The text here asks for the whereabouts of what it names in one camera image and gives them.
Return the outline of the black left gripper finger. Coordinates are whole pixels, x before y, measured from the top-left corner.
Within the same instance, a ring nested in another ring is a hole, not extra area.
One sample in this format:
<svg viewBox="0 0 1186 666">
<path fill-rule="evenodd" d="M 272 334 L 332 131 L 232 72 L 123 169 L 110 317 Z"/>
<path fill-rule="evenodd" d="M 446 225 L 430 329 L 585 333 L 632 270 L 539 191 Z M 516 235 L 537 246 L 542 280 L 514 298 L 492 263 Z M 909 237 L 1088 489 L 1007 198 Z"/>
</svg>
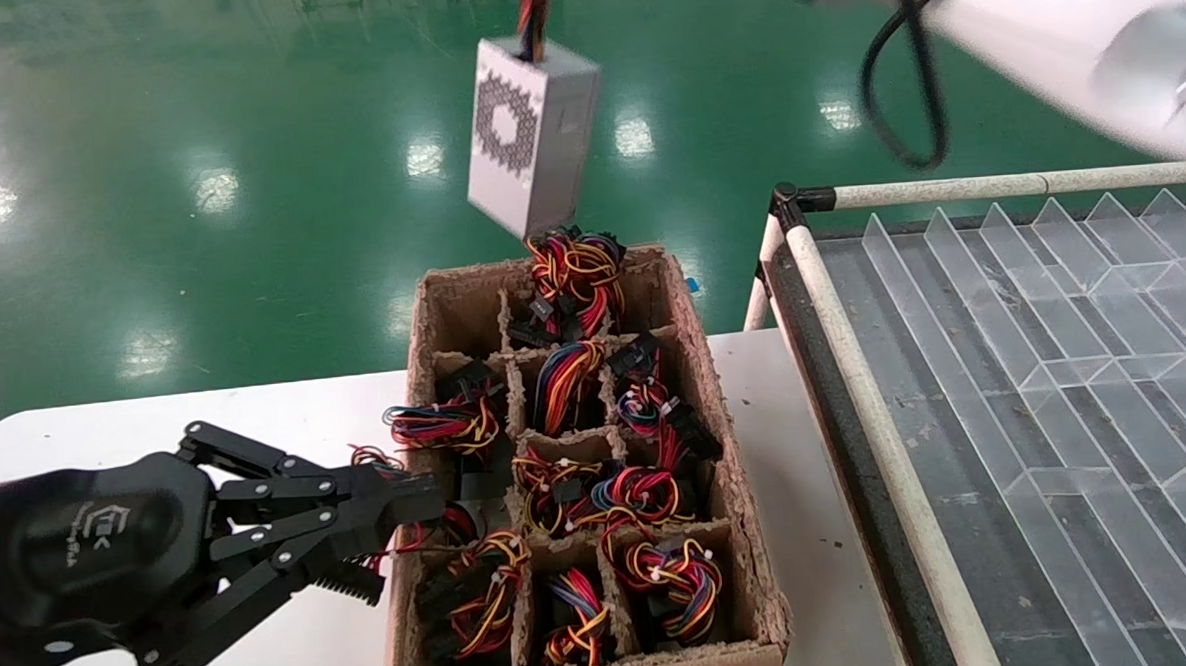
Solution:
<svg viewBox="0 0 1186 666">
<path fill-rule="evenodd" d="M 366 510 L 380 518 L 440 515 L 444 489 L 431 475 L 358 463 L 326 468 L 227 428 L 195 420 L 176 457 L 232 476 L 216 489 L 227 515 L 244 524 L 278 521 L 320 508 Z"/>
</svg>

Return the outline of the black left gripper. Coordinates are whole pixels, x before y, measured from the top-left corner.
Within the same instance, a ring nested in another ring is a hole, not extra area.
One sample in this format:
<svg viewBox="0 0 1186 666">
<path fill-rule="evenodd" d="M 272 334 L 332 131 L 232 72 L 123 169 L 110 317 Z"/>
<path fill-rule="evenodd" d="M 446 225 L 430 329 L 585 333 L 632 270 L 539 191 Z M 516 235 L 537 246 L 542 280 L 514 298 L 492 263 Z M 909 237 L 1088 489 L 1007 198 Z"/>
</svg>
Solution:
<svg viewBox="0 0 1186 666">
<path fill-rule="evenodd" d="M 0 666 L 128 649 L 208 666 L 312 585 L 376 606 L 370 562 L 441 510 L 287 515 L 205 532 L 211 479 L 157 452 L 103 470 L 0 484 Z"/>
</svg>

